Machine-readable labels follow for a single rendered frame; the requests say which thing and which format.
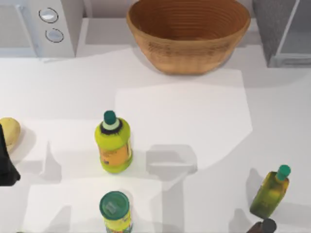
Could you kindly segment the yellow-green bottle with green cap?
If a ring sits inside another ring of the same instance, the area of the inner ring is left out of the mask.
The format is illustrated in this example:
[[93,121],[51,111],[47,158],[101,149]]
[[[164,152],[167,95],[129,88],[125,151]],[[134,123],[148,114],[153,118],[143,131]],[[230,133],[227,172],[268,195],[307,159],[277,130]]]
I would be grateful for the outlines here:
[[103,121],[96,127],[94,137],[99,149],[100,162],[109,173],[125,171],[133,160],[131,129],[128,122],[115,112],[104,112]]

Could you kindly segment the brown woven basket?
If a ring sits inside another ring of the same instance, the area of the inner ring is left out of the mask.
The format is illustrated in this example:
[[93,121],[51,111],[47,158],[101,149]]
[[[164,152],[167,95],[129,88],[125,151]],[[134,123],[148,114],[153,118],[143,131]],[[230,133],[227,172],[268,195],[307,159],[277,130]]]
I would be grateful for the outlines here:
[[156,69],[201,75],[232,54],[251,17],[237,0],[138,0],[130,6],[126,21]]

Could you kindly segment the green-lidded yellow can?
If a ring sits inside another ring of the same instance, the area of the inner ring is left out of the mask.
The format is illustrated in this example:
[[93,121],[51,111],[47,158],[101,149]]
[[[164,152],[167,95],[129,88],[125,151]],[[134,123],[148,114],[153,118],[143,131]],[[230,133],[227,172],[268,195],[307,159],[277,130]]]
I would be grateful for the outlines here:
[[99,209],[104,219],[106,233],[131,233],[133,228],[128,197],[120,191],[106,193]]

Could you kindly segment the small microwave knob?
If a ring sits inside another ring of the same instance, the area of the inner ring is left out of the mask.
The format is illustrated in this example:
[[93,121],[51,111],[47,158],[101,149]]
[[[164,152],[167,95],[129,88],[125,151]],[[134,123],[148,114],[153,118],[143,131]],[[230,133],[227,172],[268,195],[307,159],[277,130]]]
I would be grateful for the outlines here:
[[46,30],[45,37],[52,43],[60,43],[64,40],[64,34],[56,28]]

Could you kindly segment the olive green square bottle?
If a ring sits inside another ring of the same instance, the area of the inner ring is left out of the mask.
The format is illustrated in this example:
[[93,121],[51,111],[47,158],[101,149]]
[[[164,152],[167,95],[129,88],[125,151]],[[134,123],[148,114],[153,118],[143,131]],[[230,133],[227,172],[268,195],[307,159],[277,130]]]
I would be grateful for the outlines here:
[[250,213],[262,219],[269,218],[286,194],[290,173],[288,165],[281,165],[277,171],[270,171],[252,200]]

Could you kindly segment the yellow potato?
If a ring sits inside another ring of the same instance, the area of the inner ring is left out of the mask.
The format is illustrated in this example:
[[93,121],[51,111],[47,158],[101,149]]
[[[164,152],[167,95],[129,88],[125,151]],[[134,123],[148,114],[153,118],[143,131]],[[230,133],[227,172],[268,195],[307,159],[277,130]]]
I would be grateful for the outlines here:
[[20,123],[14,118],[4,117],[0,119],[0,124],[2,125],[7,151],[10,152],[18,142],[21,133]]

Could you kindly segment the large microwave knob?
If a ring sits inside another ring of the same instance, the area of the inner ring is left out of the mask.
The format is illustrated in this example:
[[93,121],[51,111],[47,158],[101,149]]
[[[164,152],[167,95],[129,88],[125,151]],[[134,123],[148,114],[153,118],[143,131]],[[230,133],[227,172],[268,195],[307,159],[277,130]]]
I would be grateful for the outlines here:
[[39,10],[38,15],[46,23],[55,23],[59,18],[58,13],[52,8]]

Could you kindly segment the pale microwave oven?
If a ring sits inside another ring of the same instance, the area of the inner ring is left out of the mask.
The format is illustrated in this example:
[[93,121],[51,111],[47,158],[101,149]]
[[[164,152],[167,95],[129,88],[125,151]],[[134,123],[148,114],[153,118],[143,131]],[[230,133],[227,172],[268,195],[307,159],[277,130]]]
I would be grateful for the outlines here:
[[[39,10],[52,8],[59,18],[46,23]],[[73,58],[76,55],[85,12],[83,0],[0,0],[0,58]],[[64,34],[52,43],[45,31],[56,28]]]

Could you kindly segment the grey cabinet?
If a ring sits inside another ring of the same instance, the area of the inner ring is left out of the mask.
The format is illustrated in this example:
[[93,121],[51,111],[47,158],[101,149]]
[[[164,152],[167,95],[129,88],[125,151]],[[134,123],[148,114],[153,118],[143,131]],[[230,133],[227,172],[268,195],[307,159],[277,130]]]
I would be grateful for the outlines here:
[[253,0],[269,68],[311,68],[311,0]]

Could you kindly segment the dark brown bottle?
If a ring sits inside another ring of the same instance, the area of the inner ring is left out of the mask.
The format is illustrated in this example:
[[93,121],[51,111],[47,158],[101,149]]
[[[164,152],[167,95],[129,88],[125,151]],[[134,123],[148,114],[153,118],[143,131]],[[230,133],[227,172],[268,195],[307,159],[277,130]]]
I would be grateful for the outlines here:
[[276,222],[267,218],[263,221],[256,222],[246,233],[274,233],[276,229]]

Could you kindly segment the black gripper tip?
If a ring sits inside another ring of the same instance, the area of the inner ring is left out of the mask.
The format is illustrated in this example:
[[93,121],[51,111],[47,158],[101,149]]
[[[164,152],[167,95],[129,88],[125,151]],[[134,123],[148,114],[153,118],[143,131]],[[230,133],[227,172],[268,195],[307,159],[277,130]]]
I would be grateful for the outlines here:
[[0,186],[13,186],[21,178],[13,165],[5,144],[2,125],[0,124]]

